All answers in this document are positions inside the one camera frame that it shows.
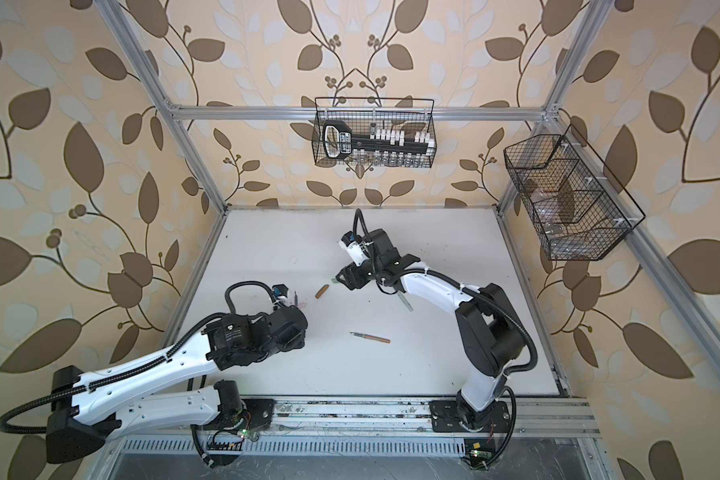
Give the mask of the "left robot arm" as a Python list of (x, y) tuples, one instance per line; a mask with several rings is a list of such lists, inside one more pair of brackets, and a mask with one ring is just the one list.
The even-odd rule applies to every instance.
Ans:
[(69, 367), (54, 377), (75, 388), (69, 400), (55, 400), (45, 434), (47, 460), (82, 459), (107, 440), (145, 429), (213, 425), (237, 428), (251, 421), (238, 386), (211, 386), (172, 393), (170, 387), (232, 367), (259, 363), (303, 348), (308, 321), (296, 306), (272, 313), (213, 313), (174, 345), (109, 370), (83, 373)]

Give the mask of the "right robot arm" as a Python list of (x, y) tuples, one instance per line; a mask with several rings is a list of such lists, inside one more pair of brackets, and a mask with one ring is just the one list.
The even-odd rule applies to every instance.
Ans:
[(466, 285), (432, 270), (415, 255), (401, 255), (382, 229), (363, 236), (349, 231), (339, 246), (351, 263), (336, 279), (350, 290), (373, 282), (384, 293), (409, 293), (438, 307), (456, 321), (470, 363), (456, 395), (461, 427), (480, 431), (507, 391), (508, 377), (534, 369), (536, 345), (504, 290), (496, 284)]

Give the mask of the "green pen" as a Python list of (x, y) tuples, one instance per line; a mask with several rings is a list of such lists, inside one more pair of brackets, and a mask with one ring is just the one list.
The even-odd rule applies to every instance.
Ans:
[(413, 309), (412, 305), (410, 304), (410, 302), (407, 300), (405, 294), (403, 292), (396, 292), (396, 295), (401, 300), (401, 302), (406, 307), (406, 309), (409, 312), (413, 312), (414, 309)]

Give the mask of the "orange pen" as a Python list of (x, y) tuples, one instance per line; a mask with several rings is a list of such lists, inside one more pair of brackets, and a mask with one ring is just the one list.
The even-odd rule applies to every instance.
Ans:
[(390, 344), (390, 343), (391, 343), (391, 340), (390, 340), (390, 339), (387, 339), (387, 338), (384, 338), (384, 337), (375, 336), (375, 335), (360, 333), (360, 332), (350, 332), (350, 335), (352, 335), (352, 336), (354, 336), (354, 337), (357, 337), (357, 338), (364, 339), (364, 340), (379, 342), (379, 343), (383, 343), (383, 344)]

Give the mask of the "black tool with sockets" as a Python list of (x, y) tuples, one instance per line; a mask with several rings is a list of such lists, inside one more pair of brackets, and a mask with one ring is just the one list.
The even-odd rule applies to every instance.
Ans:
[(379, 158), (433, 158), (437, 142), (429, 131), (407, 132), (376, 123), (351, 127), (342, 120), (327, 120), (316, 128), (313, 146), (329, 159), (347, 160), (368, 155)]

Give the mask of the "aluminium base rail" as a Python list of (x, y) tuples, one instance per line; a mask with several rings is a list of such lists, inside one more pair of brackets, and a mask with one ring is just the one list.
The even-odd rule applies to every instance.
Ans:
[(402, 437), (502, 435), (527, 438), (599, 438), (589, 403), (581, 399), (508, 397), (488, 414), (484, 427), (462, 427), (451, 397), (280, 396), (243, 400), (247, 412), (233, 425), (265, 435)]

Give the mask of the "aluminium frame post left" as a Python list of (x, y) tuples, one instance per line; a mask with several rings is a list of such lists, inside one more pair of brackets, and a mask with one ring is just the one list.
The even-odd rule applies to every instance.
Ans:
[(165, 123), (166, 129), (177, 143), (188, 169), (196, 177), (199, 186), (208, 195), (210, 205), (221, 215), (225, 215), (227, 204), (223, 200), (210, 170), (206, 167), (195, 147), (189, 132), (184, 128), (182, 122), (173, 116), (172, 108), (174, 104), (162, 87), (159, 76), (154, 72), (136, 35), (130, 29), (121, 4), (118, 1), (104, 0), (94, 1), (94, 5), (133, 67), (146, 94)]

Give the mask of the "aluminium frame post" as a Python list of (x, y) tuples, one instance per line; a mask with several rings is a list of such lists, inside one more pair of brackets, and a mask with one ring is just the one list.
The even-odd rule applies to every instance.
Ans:
[(500, 113), (508, 114), (508, 121), (529, 121), (533, 127), (531, 135), (549, 131), (560, 120), (560, 110), (577, 72), (607, 20), (613, 1), (590, 1), (570, 48), (556, 74), (552, 88), (539, 109), (500, 108)]
[(94, 5), (133, 67), (146, 94), (165, 123), (166, 129), (177, 143), (188, 169), (196, 177), (199, 186), (208, 195), (210, 205), (221, 215), (225, 215), (227, 204), (223, 200), (210, 170), (206, 167), (195, 147), (189, 132), (184, 128), (182, 122), (173, 116), (172, 108), (174, 104), (162, 87), (159, 76), (154, 72), (136, 35), (130, 29), (121, 4), (118, 1), (104, 0), (94, 1)]

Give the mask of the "aluminium frame post right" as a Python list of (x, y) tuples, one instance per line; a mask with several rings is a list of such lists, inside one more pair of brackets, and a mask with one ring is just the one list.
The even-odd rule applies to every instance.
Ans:
[(508, 121), (529, 121), (533, 127), (531, 135), (549, 131), (560, 120), (560, 110), (577, 72), (607, 20), (613, 1), (590, 1), (570, 48), (556, 74), (552, 88), (539, 109), (500, 108), (500, 113), (508, 114)]

